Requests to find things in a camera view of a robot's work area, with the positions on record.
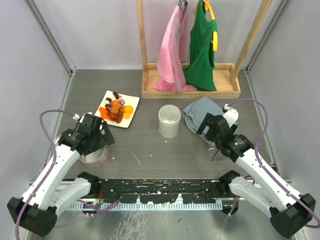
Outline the pink metal bowl container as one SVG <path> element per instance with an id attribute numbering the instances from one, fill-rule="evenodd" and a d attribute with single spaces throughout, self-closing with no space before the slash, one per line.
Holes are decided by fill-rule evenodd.
<path id="1" fill-rule="evenodd" d="M 108 148 L 104 147 L 88 155 L 81 155 L 79 160 L 88 166 L 98 166 L 103 164 L 108 157 Z"/>

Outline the blue denim shorts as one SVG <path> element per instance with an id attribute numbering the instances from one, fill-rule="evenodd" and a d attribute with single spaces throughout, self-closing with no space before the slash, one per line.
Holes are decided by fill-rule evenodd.
<path id="1" fill-rule="evenodd" d="M 207 113 L 211 113 L 212 115 L 223 115 L 223 109 L 220 108 L 215 102 L 213 102 L 207 96 L 203 96 L 202 98 L 196 100 L 187 106 L 181 113 L 184 118 L 187 127 L 194 133 L 197 134 L 199 126 L 201 125 L 205 115 Z M 214 147 L 215 144 L 211 141 L 205 139 L 204 135 L 207 129 L 204 130 L 202 135 L 199 135 L 209 146 Z M 228 156 L 231 154 L 230 151 L 234 151 L 239 148 L 241 144 L 243 144 L 244 136 L 241 134 L 235 134 L 231 139 L 225 140 L 221 145 L 217 146 L 219 150 L 221 150 L 224 154 L 226 153 Z"/>

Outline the metal tongs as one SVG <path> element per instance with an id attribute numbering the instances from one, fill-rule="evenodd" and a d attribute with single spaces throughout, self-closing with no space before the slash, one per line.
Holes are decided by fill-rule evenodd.
<path id="1" fill-rule="evenodd" d="M 218 161 L 223 160 L 224 158 L 225 158 L 225 156 L 219 151 L 214 154 L 214 156 L 212 157 L 212 161 L 218 162 Z"/>

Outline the tall white cylinder container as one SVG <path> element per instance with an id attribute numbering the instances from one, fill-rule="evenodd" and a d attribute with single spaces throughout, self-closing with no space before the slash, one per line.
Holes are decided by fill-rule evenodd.
<path id="1" fill-rule="evenodd" d="M 164 105 L 158 111 L 159 133 L 165 138 L 173 138 L 179 132 L 181 111 L 175 105 Z"/>

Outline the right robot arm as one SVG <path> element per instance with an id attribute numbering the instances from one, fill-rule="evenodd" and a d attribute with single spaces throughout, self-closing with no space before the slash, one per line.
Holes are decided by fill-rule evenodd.
<path id="1" fill-rule="evenodd" d="M 219 178 L 219 191 L 225 197 L 234 194 L 250 202 L 269 218 L 281 236 L 289 239 L 312 220 L 316 200 L 311 194 L 301 194 L 290 186 L 255 152 L 247 137 L 235 134 L 238 116 L 236 110 L 223 115 L 207 113 L 197 134 L 204 133 L 205 138 L 214 142 L 225 157 L 244 169 L 259 186 L 231 170 Z"/>

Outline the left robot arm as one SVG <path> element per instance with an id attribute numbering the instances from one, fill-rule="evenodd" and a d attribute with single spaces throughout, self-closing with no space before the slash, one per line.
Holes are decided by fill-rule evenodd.
<path id="1" fill-rule="evenodd" d="M 114 144 L 115 139 L 108 123 L 88 112 L 83 116 L 73 114 L 77 122 L 74 128 L 62 132 L 57 144 L 50 136 L 52 156 L 37 179 L 19 198 L 12 197 L 7 209 L 15 223 L 15 239 L 19 239 L 19 228 L 38 236 L 47 236 L 55 227 L 58 217 L 74 202 L 84 196 L 95 198 L 101 191 L 99 178 L 82 172 L 62 191 L 57 188 L 69 169 L 81 157 L 93 153 L 101 154 Z"/>

